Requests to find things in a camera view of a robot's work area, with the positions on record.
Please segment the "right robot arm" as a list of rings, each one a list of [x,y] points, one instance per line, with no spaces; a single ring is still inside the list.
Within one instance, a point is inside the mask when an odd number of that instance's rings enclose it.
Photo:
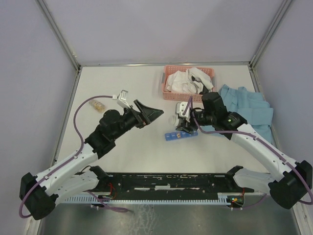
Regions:
[[[236,166],[225,178],[224,185],[229,191],[250,188],[272,197],[285,209],[292,208],[297,202],[312,205],[303,197],[312,197],[313,167],[307,161],[298,162],[287,156],[250,125],[236,112],[230,112],[217,92],[206,93],[201,97],[203,108],[193,107],[193,98],[179,102],[175,107],[173,125],[176,130],[193,134],[212,126],[214,134],[225,136],[251,154],[267,173],[248,170]]]

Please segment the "blue weekly pill organizer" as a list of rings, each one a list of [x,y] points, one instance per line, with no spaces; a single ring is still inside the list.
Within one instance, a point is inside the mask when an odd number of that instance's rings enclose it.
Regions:
[[[186,133],[183,131],[175,131],[175,132],[164,134],[166,141],[176,141],[176,140],[181,140],[181,139],[186,139],[186,138],[191,138],[191,137],[196,137],[196,136],[198,136],[197,131],[194,131],[192,134]]]

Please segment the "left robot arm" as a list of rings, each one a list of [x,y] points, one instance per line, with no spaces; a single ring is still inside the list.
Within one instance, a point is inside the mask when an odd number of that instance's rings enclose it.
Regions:
[[[36,174],[26,173],[21,178],[19,197],[21,218],[33,217],[41,220],[49,215],[63,200],[80,192],[96,189],[103,191],[108,186],[107,177],[101,168],[90,170],[77,176],[78,170],[86,167],[115,147],[115,141],[136,127],[141,129],[164,111],[134,101],[137,109],[120,101],[123,113],[110,109],[103,114],[95,130],[86,138],[81,138],[80,147],[58,164]]]

